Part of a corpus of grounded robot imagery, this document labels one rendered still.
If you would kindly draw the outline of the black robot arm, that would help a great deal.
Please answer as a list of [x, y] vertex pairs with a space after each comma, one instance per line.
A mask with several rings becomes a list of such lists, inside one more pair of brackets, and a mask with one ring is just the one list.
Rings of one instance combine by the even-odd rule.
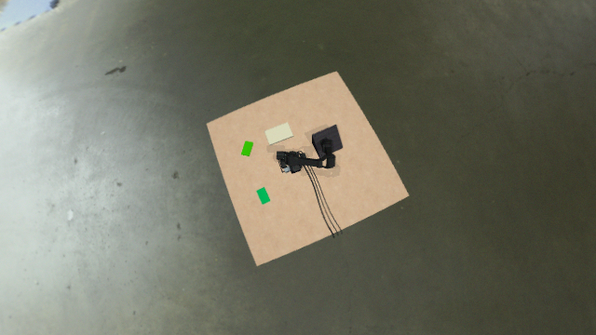
[[[335, 154], [332, 154], [332, 140], [324, 138], [320, 141], [322, 152], [326, 153], [319, 159], [300, 157], [298, 152], [279, 152], [277, 151], [277, 160], [285, 160], [285, 164], [292, 167], [293, 171], [302, 169], [302, 165], [317, 167], [317, 168], [333, 168], [335, 167]], [[326, 166], [322, 166], [323, 161], [327, 159]]]

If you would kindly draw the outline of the green rectangular block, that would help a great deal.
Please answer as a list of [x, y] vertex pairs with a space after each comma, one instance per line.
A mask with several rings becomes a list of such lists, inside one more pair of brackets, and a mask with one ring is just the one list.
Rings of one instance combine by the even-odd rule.
[[245, 141], [241, 154], [250, 156], [253, 141]]
[[261, 199], [261, 202], [263, 204], [266, 204], [266, 203], [270, 202], [270, 199], [269, 199], [269, 197], [268, 197], [268, 195], [267, 195], [267, 193], [265, 191], [265, 188], [262, 188], [262, 189], [258, 190], [257, 193], [258, 193], [258, 195], [259, 195], [259, 197]]

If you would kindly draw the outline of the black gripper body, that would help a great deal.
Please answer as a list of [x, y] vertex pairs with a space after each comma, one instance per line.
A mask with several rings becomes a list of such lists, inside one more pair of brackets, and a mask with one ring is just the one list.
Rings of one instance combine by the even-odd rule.
[[[305, 157], [306, 158], [305, 153], [300, 154], [300, 157]], [[285, 164], [285, 160], [279, 160], [279, 162], [280, 162], [281, 168], [286, 168], [287, 167], [287, 165]]]

